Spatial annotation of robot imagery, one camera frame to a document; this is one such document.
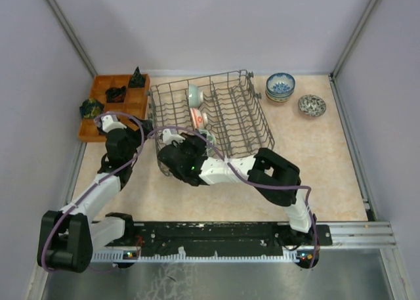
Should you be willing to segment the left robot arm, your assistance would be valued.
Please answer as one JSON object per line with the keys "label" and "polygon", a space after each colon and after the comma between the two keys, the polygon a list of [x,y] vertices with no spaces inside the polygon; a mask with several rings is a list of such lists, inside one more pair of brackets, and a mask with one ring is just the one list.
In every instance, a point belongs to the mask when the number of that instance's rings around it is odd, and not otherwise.
{"label": "left robot arm", "polygon": [[67,270],[83,272],[94,252],[117,240],[129,245],[136,239],[130,216],[112,213],[95,223],[94,217],[128,183],[133,167],[149,133],[150,120],[131,114],[127,118],[136,130],[119,121],[119,112],[106,112],[94,119],[106,137],[106,153],[92,183],[58,211],[47,211],[41,219],[37,263],[47,272]]}

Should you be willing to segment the grey wire dish rack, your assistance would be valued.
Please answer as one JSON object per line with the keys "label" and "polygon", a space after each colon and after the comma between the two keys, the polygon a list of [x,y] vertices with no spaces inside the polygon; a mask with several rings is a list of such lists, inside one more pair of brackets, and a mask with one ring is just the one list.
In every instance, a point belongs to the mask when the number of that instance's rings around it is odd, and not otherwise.
{"label": "grey wire dish rack", "polygon": [[155,127],[177,125],[193,129],[188,106],[188,88],[203,92],[199,110],[207,114],[205,129],[216,138],[216,147],[229,158],[272,149],[275,140],[255,91],[253,73],[237,70],[156,83],[150,87],[149,118]]}

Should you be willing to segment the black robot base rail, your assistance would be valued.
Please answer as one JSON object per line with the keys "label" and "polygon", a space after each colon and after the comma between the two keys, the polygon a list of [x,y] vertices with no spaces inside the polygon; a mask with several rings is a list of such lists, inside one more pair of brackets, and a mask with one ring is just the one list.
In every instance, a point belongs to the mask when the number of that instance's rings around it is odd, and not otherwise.
{"label": "black robot base rail", "polygon": [[300,233],[277,222],[137,222],[128,238],[93,254],[95,263],[295,263],[314,267],[332,246],[327,225]]}

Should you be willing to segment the pink patterned bowl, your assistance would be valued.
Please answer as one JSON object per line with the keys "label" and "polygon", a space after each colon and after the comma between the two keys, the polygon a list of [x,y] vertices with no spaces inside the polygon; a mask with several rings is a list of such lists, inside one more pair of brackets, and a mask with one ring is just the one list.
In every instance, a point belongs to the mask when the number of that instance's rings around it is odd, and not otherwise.
{"label": "pink patterned bowl", "polygon": [[327,110],[326,102],[317,95],[303,95],[298,100],[299,110],[310,117],[320,117]]}

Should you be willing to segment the blue lattice patterned bowl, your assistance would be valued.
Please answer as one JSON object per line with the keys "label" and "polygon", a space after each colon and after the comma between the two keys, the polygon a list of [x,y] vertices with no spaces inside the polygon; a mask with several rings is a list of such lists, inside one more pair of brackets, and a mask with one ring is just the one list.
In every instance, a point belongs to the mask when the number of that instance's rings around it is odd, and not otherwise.
{"label": "blue lattice patterned bowl", "polygon": [[275,97],[270,95],[266,95],[266,97],[273,102],[287,102],[291,98],[290,96]]}

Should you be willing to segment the yellow blue patterned bowl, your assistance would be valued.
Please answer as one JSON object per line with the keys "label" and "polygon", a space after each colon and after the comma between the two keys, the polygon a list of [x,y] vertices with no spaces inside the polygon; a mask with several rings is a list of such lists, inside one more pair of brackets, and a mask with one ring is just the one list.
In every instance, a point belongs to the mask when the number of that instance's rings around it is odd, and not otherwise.
{"label": "yellow blue patterned bowl", "polygon": [[266,90],[266,95],[275,96],[275,97],[285,97],[285,96],[292,96],[294,93],[293,91],[287,93],[273,93],[272,91]]}

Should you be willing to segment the orange white patterned bowl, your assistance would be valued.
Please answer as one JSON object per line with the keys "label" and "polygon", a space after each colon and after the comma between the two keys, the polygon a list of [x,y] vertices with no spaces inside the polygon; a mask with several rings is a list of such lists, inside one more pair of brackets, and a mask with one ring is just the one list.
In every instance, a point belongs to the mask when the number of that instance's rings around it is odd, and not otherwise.
{"label": "orange white patterned bowl", "polygon": [[190,115],[194,129],[205,129],[208,124],[208,117],[205,112],[198,108],[190,108]]}

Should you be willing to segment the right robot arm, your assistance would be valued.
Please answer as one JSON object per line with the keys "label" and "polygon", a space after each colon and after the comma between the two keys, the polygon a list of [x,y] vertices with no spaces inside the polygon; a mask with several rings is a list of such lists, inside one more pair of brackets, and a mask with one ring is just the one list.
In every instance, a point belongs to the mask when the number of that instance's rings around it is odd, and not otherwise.
{"label": "right robot arm", "polygon": [[228,158],[198,131],[174,125],[157,131],[164,143],[157,158],[174,177],[191,186],[252,186],[267,201],[284,209],[298,243],[318,243],[315,216],[308,203],[312,189],[301,183],[296,165],[269,148],[259,148],[244,158]]}

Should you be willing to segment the blue white floral bowl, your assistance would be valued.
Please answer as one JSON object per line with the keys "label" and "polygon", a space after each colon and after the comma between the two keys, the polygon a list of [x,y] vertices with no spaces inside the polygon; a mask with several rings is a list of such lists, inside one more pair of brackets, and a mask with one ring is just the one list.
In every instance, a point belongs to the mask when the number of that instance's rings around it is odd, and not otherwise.
{"label": "blue white floral bowl", "polygon": [[272,74],[266,80],[266,89],[275,95],[285,95],[295,89],[295,78],[287,73]]}

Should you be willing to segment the dark speckled bowl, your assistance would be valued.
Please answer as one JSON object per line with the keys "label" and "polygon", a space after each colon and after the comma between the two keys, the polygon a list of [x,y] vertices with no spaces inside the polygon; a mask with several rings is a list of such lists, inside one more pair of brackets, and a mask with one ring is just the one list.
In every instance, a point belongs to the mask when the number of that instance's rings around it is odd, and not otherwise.
{"label": "dark speckled bowl", "polygon": [[267,104],[271,106],[287,106],[289,104],[289,101],[277,102],[277,101],[267,100]]}

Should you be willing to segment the green leaf patterned bowl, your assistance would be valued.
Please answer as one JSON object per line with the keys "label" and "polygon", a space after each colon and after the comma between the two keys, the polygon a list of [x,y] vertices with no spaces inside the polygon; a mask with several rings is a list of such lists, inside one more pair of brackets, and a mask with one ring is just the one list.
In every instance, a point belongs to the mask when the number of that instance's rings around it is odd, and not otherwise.
{"label": "green leaf patterned bowl", "polygon": [[198,132],[201,136],[203,136],[207,139],[206,148],[208,150],[212,149],[212,146],[217,145],[216,138],[210,131],[208,131],[206,129],[199,129]]}

